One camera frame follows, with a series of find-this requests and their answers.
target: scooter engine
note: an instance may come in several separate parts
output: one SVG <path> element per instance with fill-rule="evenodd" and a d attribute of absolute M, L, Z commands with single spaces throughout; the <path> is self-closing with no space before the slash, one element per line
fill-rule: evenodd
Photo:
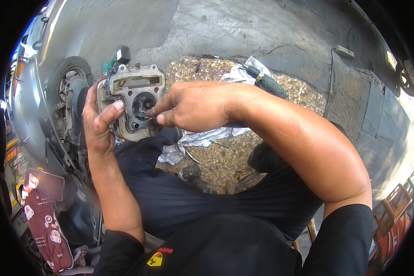
<path fill-rule="evenodd" d="M 135 64 L 133 69 L 120 64 L 111 69 L 107 79 L 98 84 L 98 109 L 101 113 L 108 105 L 122 100 L 124 113 L 110 125 L 117 137 L 139 141 L 157 133 L 145 112 L 155 106 L 165 86 L 165 76 L 155 64 Z"/>

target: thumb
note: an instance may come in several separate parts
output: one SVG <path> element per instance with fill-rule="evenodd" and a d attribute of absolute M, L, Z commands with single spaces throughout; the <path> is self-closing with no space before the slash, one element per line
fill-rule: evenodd
<path fill-rule="evenodd" d="M 161 125 L 165 125 L 168 127 L 174 127 L 175 124 L 175 109 L 164 111 L 163 113 L 159 114 L 156 117 L 156 122 Z"/>
<path fill-rule="evenodd" d="M 124 111 L 124 103 L 122 101 L 116 101 L 111 105 L 104 108 L 104 110 L 95 119 L 95 131 L 105 132 L 109 127 L 109 124 L 118 119 Z"/>

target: person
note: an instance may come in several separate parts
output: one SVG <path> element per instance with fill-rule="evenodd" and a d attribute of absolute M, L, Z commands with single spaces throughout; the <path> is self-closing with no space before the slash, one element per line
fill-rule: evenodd
<path fill-rule="evenodd" d="M 89 168 L 106 232 L 95 275 L 364 275 L 371 245 L 370 178 L 359 154 L 321 116 L 241 83 L 175 83 L 151 110 L 161 132 L 114 150 L 117 101 L 98 114 L 96 86 L 83 110 Z M 248 125 L 264 142 L 249 163 L 267 172 L 234 195 L 191 189 L 155 168 L 178 129 Z M 302 266 L 291 248 L 316 210 L 324 220 Z M 145 233 L 165 240 L 144 253 Z"/>

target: black t-shirt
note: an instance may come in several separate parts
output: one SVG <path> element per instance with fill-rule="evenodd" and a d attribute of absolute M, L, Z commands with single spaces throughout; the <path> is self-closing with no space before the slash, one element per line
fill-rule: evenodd
<path fill-rule="evenodd" d="M 131 235 L 107 230 L 94 275 L 364 275 L 372 236 L 369 207 L 341 207 L 323 221 L 302 267 L 300 254 L 270 222 L 216 214 L 147 254 Z"/>

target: forearm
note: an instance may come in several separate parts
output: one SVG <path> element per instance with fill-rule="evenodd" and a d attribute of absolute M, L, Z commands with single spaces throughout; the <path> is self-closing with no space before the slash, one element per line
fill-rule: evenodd
<path fill-rule="evenodd" d="M 326 119 L 256 87 L 236 106 L 233 116 L 263 138 L 325 202 L 370 195 L 369 176 L 359 154 Z"/>
<path fill-rule="evenodd" d="M 113 152 L 89 152 L 89 168 L 101 203 L 106 229 L 131 234 L 144 244 L 141 212 Z"/>

